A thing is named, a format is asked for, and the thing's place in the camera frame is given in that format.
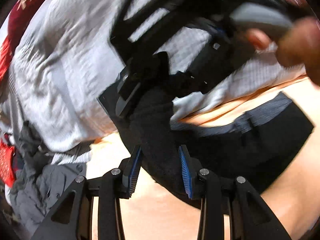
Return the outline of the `person's right hand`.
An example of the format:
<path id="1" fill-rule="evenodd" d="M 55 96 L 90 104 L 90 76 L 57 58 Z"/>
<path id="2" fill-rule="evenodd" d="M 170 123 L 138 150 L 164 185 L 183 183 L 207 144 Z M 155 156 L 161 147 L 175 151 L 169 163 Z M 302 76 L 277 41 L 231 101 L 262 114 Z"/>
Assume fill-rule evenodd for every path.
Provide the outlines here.
<path id="1" fill-rule="evenodd" d="M 276 58 L 281 66 L 290 68 L 303 64 L 309 79 L 319 86 L 319 20 L 306 17 L 277 42 Z"/>

